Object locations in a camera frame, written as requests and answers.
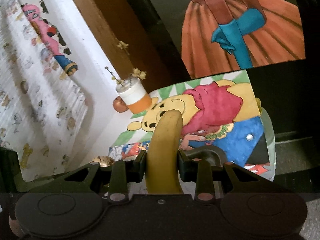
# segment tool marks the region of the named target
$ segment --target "plastic container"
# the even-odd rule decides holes
[[[131,77],[122,85],[117,85],[116,91],[133,114],[138,114],[151,106],[152,100],[144,89],[139,78]]]
[[[271,167],[271,176],[269,179],[271,181],[275,178],[275,172],[276,172],[276,143],[275,143],[275,133],[273,131],[273,126],[271,119],[267,113],[267,111],[262,107],[261,108],[261,122],[263,124],[264,128],[264,134],[267,141],[267,147],[268,147],[268,154],[269,154],[269,160],[270,160],[270,167]]]

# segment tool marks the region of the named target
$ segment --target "screw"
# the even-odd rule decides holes
[[[113,193],[112,195],[110,195],[110,199],[112,201],[122,201],[125,199],[125,194],[122,193]]]
[[[248,134],[247,137],[246,137],[246,139],[247,139],[248,141],[252,141],[252,140],[253,140],[253,135],[252,135],[252,134]]]
[[[198,194],[198,199],[202,201],[210,201],[213,199],[213,195],[210,193],[200,193]]]

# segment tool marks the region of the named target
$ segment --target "white wall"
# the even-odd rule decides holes
[[[20,3],[39,4],[39,1],[20,0]],[[50,18],[50,22],[57,26],[70,48],[72,54],[67,57],[76,62],[79,68],[71,78],[84,90],[89,106],[89,111],[73,148],[75,158],[69,164],[69,169],[74,169],[90,152],[97,138],[116,113],[112,107],[112,102],[117,96],[116,84],[111,80],[104,67],[108,66],[114,73],[116,71],[91,33],[73,0],[44,0],[44,2],[49,14],[42,17]],[[108,141],[108,136],[106,136],[102,148],[108,149],[112,143]]]

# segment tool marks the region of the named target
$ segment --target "winnie the pooh drawing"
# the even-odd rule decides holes
[[[127,129],[153,132],[164,113],[171,109],[182,113],[182,149],[192,148],[188,145],[189,141],[224,138],[231,132],[235,122],[260,115],[249,83],[235,84],[230,80],[220,80],[185,90],[183,94],[159,103],[158,98],[152,98],[152,105],[142,122],[132,122]]]

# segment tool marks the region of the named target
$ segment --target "wooden door frame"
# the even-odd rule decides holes
[[[127,78],[134,66],[127,53],[117,46],[120,41],[111,30],[95,2],[93,0],[73,1],[120,78]]]
[[[138,68],[147,71],[142,81],[147,92],[175,83],[127,0],[73,1],[121,79]],[[118,37],[128,50],[118,47]]]

